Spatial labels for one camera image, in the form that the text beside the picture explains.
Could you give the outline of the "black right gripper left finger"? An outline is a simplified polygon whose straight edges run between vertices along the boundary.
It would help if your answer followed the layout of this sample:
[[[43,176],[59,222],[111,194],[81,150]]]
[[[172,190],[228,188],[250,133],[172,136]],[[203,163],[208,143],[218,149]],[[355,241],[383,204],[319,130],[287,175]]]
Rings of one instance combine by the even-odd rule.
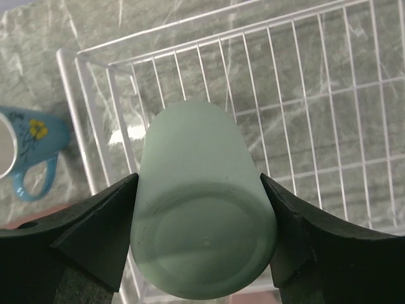
[[[130,246],[139,176],[1,230],[2,303],[111,303]]]

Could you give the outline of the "tall green plastic cup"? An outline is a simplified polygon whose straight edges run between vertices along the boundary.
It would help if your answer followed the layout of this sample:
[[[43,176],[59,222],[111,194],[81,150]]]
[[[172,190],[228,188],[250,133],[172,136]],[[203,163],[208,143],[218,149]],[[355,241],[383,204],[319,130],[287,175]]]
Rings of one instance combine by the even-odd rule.
[[[130,246],[153,286],[188,300],[235,293],[267,268],[277,220],[235,120],[207,101],[179,101],[151,122]]]

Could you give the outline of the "blue flowered mug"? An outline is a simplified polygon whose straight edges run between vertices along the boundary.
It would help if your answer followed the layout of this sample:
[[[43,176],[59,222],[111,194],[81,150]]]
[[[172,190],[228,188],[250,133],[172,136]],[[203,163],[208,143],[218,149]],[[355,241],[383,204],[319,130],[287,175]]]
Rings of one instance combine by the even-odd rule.
[[[14,192],[23,201],[38,201],[51,190],[59,153],[70,143],[70,131],[60,118],[41,111],[1,107],[1,178],[13,178]],[[36,195],[24,186],[28,170],[46,164],[44,184]]]

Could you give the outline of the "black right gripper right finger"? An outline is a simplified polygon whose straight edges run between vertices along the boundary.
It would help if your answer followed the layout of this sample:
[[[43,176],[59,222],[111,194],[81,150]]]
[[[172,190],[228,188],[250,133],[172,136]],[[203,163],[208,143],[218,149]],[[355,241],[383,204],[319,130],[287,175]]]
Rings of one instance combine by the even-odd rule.
[[[277,218],[270,268],[283,303],[404,303],[404,237],[342,220],[260,178]]]

